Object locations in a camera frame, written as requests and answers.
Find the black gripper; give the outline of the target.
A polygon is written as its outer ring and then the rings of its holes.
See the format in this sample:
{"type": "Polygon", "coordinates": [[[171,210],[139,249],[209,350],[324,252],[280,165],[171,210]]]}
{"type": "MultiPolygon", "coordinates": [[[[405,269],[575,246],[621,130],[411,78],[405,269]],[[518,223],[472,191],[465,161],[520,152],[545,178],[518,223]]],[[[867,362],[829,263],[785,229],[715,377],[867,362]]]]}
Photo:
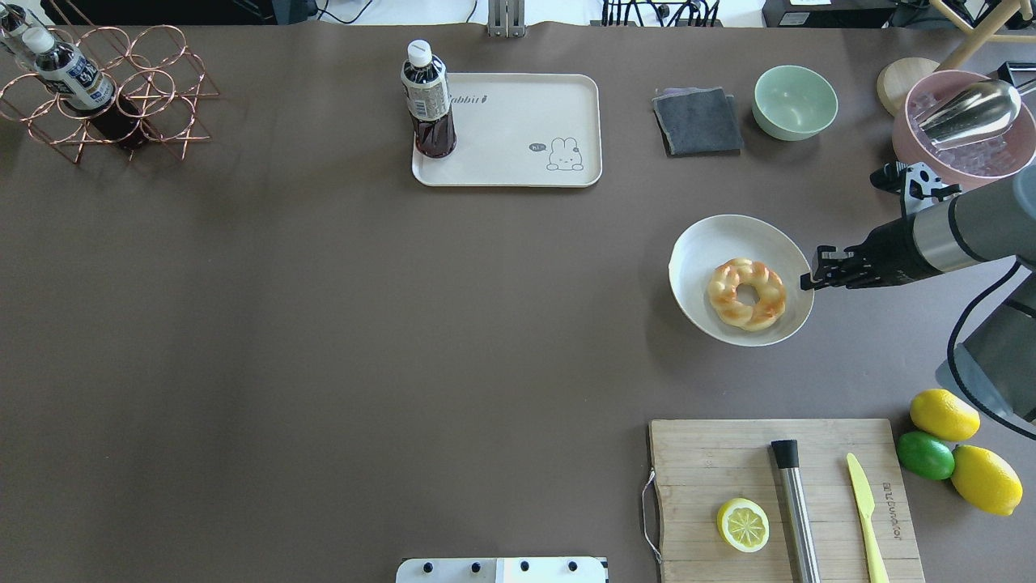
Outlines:
{"type": "Polygon", "coordinates": [[[871,230],[861,244],[839,250],[816,247],[813,273],[800,276],[802,291],[899,287],[920,279],[920,252],[914,218],[898,218],[871,230]]]}

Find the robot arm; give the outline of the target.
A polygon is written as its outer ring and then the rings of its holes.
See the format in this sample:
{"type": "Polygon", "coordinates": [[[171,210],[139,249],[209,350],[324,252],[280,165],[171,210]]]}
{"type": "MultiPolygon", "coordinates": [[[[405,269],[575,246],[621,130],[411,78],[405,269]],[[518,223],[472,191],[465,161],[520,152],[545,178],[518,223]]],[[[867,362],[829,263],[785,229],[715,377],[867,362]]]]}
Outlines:
{"type": "MultiPolygon", "coordinates": [[[[861,244],[819,246],[813,272],[800,288],[899,287],[952,270],[1010,257],[995,291],[1035,258],[1034,170],[961,193],[939,187],[932,203],[904,211],[871,230],[861,244]]],[[[947,342],[940,376],[981,413],[1025,438],[1034,436],[1035,281],[1032,273],[962,338],[966,321],[987,298],[982,291],[962,311],[947,342]]]]}

